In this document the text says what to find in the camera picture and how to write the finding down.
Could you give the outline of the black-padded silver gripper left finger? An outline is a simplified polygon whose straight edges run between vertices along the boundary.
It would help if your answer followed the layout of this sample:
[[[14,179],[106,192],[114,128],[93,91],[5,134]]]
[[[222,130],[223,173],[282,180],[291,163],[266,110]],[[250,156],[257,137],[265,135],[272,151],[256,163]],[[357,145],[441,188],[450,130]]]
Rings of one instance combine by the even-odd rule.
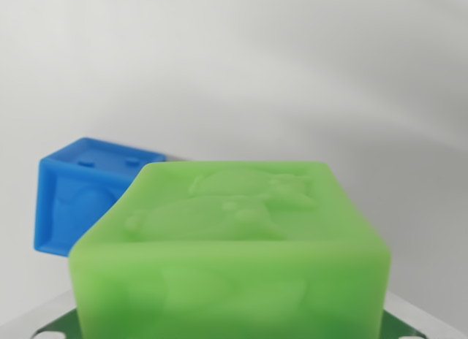
[[[1,338],[82,338],[72,291],[1,325]]]

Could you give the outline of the black-padded silver gripper right finger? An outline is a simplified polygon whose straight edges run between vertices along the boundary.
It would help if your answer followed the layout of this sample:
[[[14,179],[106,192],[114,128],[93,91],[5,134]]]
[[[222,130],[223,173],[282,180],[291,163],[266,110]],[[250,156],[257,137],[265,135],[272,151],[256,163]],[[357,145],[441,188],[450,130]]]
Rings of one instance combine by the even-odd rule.
[[[467,338],[444,321],[394,293],[387,293],[380,338]]]

